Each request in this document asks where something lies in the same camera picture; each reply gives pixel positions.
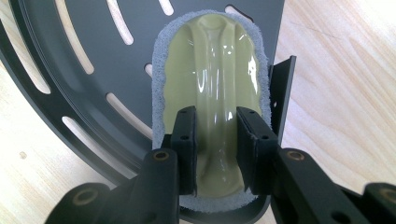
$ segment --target oval slot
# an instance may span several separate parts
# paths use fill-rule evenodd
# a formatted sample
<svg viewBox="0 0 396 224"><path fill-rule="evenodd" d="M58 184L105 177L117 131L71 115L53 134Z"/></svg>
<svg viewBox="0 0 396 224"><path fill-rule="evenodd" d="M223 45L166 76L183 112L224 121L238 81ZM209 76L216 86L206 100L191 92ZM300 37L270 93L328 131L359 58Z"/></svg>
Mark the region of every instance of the oval slot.
<svg viewBox="0 0 396 224"><path fill-rule="evenodd" d="M174 13L172 4L169 0L159 0L159 2L166 16L171 16Z"/></svg>
<svg viewBox="0 0 396 224"><path fill-rule="evenodd" d="M85 73L88 75L92 74L94 71L93 65L79 42L73 23L70 19L69 12L67 11L66 2L64 0L55 0L55 4L58 9L59 17L61 18L62 26L64 27L64 31L66 32L67 38L69 39L70 45L72 46L79 63Z"/></svg>
<svg viewBox="0 0 396 224"><path fill-rule="evenodd" d="M35 66L32 57L30 57L29 50L26 48L26 45L24 44L24 41L21 37L21 33L18 32L18 27L16 25L17 23L15 22L15 19L12 16L11 13L12 10L9 7L9 2L5 1L4 5L7 9L4 8L4 10L2 10L4 14L0 15L0 19L3 22L9 21L6 24L4 24L4 29L6 30L6 34L9 38L9 41L12 44L12 47L17 53L18 58L20 59L23 65L23 68L25 69L29 78L32 80L35 87L44 94L50 94L50 86L48 85L46 79L44 79L44 77L41 75L41 73L38 71L37 67Z"/></svg>
<svg viewBox="0 0 396 224"><path fill-rule="evenodd" d="M134 115L114 93L106 95L106 100L119 114L147 138L152 139L152 130L142 120Z"/></svg>
<svg viewBox="0 0 396 224"><path fill-rule="evenodd" d="M102 148L96 141L94 141L80 126L79 124L67 117L62 117L62 121L64 125L86 146L88 147L96 156L102 159L105 163L113 167L120 174L124 175L127 178L132 178L136 176L136 174L122 164L119 160L114 158L110 153L108 153L104 148Z"/></svg>
<svg viewBox="0 0 396 224"><path fill-rule="evenodd" d="M108 9L110 10L111 17L119 30L120 36L126 45L132 45L134 43L134 37L128 29L124 18L122 17L119 4L117 0L106 0Z"/></svg>
<svg viewBox="0 0 396 224"><path fill-rule="evenodd" d="M152 64L151 63L146 63L145 71L150 77L152 77Z"/></svg>

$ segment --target black plastic part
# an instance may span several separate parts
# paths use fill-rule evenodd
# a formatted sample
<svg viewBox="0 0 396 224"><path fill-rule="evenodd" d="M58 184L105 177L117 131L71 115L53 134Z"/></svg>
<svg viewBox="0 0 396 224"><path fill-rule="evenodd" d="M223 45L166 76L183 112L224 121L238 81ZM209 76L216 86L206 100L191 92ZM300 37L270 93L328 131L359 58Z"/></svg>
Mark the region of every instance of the black plastic part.
<svg viewBox="0 0 396 224"><path fill-rule="evenodd" d="M274 209L279 210L275 213L277 222L369 223L309 154L294 148L280 149L276 153L275 169L284 190L284 195L272 197ZM291 207L294 219L290 219L285 209Z"/></svg>
<svg viewBox="0 0 396 224"><path fill-rule="evenodd" d="M161 143L161 148L171 148L171 138L172 138L172 134L166 133L163 136L163 142Z"/></svg>
<svg viewBox="0 0 396 224"><path fill-rule="evenodd" d="M180 168L180 195L196 194L197 144L195 114L195 106L179 110L171 137L170 148L177 153Z"/></svg>
<svg viewBox="0 0 396 224"><path fill-rule="evenodd" d="M178 223L178 184L176 152L157 149L137 177L111 191L104 184L70 190L46 223Z"/></svg>
<svg viewBox="0 0 396 224"><path fill-rule="evenodd" d="M173 150L161 148L148 153L122 222L178 223L178 172Z"/></svg>
<svg viewBox="0 0 396 224"><path fill-rule="evenodd" d="M271 122L272 129L276 133L280 145L282 143L283 130L288 113L291 83L296 60L296 56L291 56L286 61L272 66L270 70Z"/></svg>
<svg viewBox="0 0 396 224"><path fill-rule="evenodd" d="M67 192L49 214L47 224L99 223L110 189L104 184L83 184Z"/></svg>
<svg viewBox="0 0 396 224"><path fill-rule="evenodd" d="M342 187L341 190L371 223L396 223L396 186L371 183L365 187L363 195Z"/></svg>
<svg viewBox="0 0 396 224"><path fill-rule="evenodd" d="M255 195L269 195L271 160L279 148L277 136L256 111L238 106L236 115L236 158L244 178L245 189L250 188Z"/></svg>

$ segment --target slot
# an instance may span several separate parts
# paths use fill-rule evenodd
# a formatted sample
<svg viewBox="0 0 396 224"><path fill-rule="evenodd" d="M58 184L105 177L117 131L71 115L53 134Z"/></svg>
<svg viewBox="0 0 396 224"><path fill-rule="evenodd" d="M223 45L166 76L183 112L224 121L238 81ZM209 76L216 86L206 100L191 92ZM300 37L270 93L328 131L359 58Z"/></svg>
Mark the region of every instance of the slot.
<svg viewBox="0 0 396 224"><path fill-rule="evenodd" d="M152 130L147 126L142 120L140 120L137 116L134 115L120 100L117 98L114 93L110 92L106 95L106 100L108 103L113 106L113 108L119 112L119 114L134 126L139 132L145 135L147 138L152 140Z"/></svg>
<svg viewBox="0 0 396 224"><path fill-rule="evenodd" d="M145 64L145 71L150 77L152 77L152 64L151 63Z"/></svg>
<svg viewBox="0 0 396 224"><path fill-rule="evenodd" d="M2 10L4 13L3 14L0 13L0 19L3 22L4 29L6 30L7 36L12 44L12 47L17 53L18 58L20 59L23 65L23 68L25 69L29 78L32 80L32 83L35 85L35 87L44 94L50 94L51 93L50 86L48 85L46 79L44 79L44 77L38 71L37 67L35 66L35 63L33 62L32 57L30 57L29 50L26 48L26 45L24 44L24 41L21 37L21 33L19 32L18 27L16 25L17 23L15 22L15 19L12 16L11 13L12 10L9 7L9 2L5 1L4 5L5 7L7 7L7 9L4 8L4 10Z"/></svg>
<svg viewBox="0 0 396 224"><path fill-rule="evenodd" d="M119 4L117 0L107 0L108 9L110 10L111 17L119 30L120 36L126 45L132 45L134 43L134 37L126 25L124 18L122 17Z"/></svg>
<svg viewBox="0 0 396 224"><path fill-rule="evenodd" d="M165 13L166 16L172 16L174 13L172 4L169 0L159 0L161 8L163 9L163 13Z"/></svg>
<svg viewBox="0 0 396 224"><path fill-rule="evenodd" d="M72 46L79 63L85 73L88 75L92 74L94 71L93 65L79 42L73 23L70 19L69 12L67 11L65 0L55 0L55 4L58 9L59 17L61 18L62 26L64 27L64 31L66 32L67 38L69 39L70 45Z"/></svg>
<svg viewBox="0 0 396 224"><path fill-rule="evenodd" d="M67 117L62 117L64 125L86 146L88 147L96 156L98 156L105 163L113 167L120 174L131 179L136 176L134 171L129 169L127 166L122 164L119 160L114 158L110 153L108 153L104 148L102 148L96 141L94 141L80 126L79 124Z"/></svg>

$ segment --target clamp jaw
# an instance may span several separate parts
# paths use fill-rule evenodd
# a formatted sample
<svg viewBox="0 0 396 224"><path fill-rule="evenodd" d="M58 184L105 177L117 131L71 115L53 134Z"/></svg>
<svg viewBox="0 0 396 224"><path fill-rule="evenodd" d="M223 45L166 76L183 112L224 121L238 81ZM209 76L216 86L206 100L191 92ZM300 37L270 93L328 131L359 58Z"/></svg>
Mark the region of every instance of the clamp jaw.
<svg viewBox="0 0 396 224"><path fill-rule="evenodd" d="M245 188L258 199L226 213L179 207L178 196L195 194L195 107L177 114L174 132L144 159L140 173L110 190L84 184L70 190L47 223L254 223L271 201L278 223L396 223L396 187L374 183L362 196L334 184L312 157L281 148L255 112L237 107L237 161Z"/></svg>

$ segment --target hole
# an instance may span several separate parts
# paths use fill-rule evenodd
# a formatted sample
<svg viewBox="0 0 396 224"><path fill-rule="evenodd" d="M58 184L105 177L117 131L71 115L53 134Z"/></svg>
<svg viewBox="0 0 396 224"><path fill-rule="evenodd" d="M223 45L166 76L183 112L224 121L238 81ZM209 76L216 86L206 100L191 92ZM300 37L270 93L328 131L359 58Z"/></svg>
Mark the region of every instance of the hole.
<svg viewBox="0 0 396 224"><path fill-rule="evenodd" d="M97 189L82 189L73 197L73 204L77 206L82 206L91 203L97 198L98 195L99 192Z"/></svg>
<svg viewBox="0 0 396 224"><path fill-rule="evenodd" d="M396 190L383 188L379 190L379 193L391 203L396 203Z"/></svg>
<svg viewBox="0 0 396 224"><path fill-rule="evenodd" d="M26 152L24 152L24 151L20 152L20 157L23 160L26 159L26 157L27 157Z"/></svg>
<svg viewBox="0 0 396 224"><path fill-rule="evenodd" d="M303 154L296 151L288 151L287 155L290 159L295 161L303 161L305 159L305 156Z"/></svg>
<svg viewBox="0 0 396 224"><path fill-rule="evenodd" d="M117 0L106 0L108 9L110 10L111 17L119 30L120 36L126 45L132 45L134 43L134 37L128 29L124 18L122 17L119 4Z"/></svg>
<svg viewBox="0 0 396 224"><path fill-rule="evenodd" d="M225 7L224 11L228 14L238 15L253 22L253 19L251 17L249 17L247 14L243 13L241 10L239 10L233 5L228 5L227 7Z"/></svg>
<svg viewBox="0 0 396 224"><path fill-rule="evenodd" d="M106 100L119 114L139 132L152 139L152 130L142 120L135 116L112 92L106 95Z"/></svg>
<svg viewBox="0 0 396 224"><path fill-rule="evenodd" d="M156 161L166 161L169 158L169 153L165 152L165 151L159 151L154 153L154 160Z"/></svg>
<svg viewBox="0 0 396 224"><path fill-rule="evenodd" d="M350 223L349 217L342 212L333 212L332 219L334 219L338 223L343 223L343 224Z"/></svg>
<svg viewBox="0 0 396 224"><path fill-rule="evenodd" d="M66 32L67 38L69 39L70 45L72 46L79 63L85 73L88 75L92 74L94 70L93 65L78 40L78 36L67 11L65 0L55 0L55 4L58 9L59 17L61 18L62 26L64 27L64 31Z"/></svg>
<svg viewBox="0 0 396 224"><path fill-rule="evenodd" d="M50 86L47 84L46 80L43 78L41 73L38 71L35 63L33 62L32 57L26 56L30 55L29 50L26 48L24 41L22 40L20 32L15 32L18 30L17 23L14 20L14 17L10 16L7 17L8 22L7 25L4 27L6 30L6 34L8 36L9 41L11 42L15 52L20 59L23 68L26 70L27 75L32 80L35 87L44 94L50 94ZM5 68L0 62L0 69Z"/></svg>
<svg viewBox="0 0 396 224"><path fill-rule="evenodd" d="M152 64L151 63L145 64L145 71L150 77L152 77Z"/></svg>
<svg viewBox="0 0 396 224"><path fill-rule="evenodd" d="M102 148L96 141L94 141L80 126L79 124L69 117L62 117L64 125L86 146L88 147L96 156L102 159L105 163L113 167L120 174L127 178L132 178L136 174L130 170L128 167L123 165L119 160L114 158L110 153L108 153L104 148Z"/></svg>
<svg viewBox="0 0 396 224"><path fill-rule="evenodd" d="M158 0L166 16L171 16L174 13L173 7L169 0Z"/></svg>

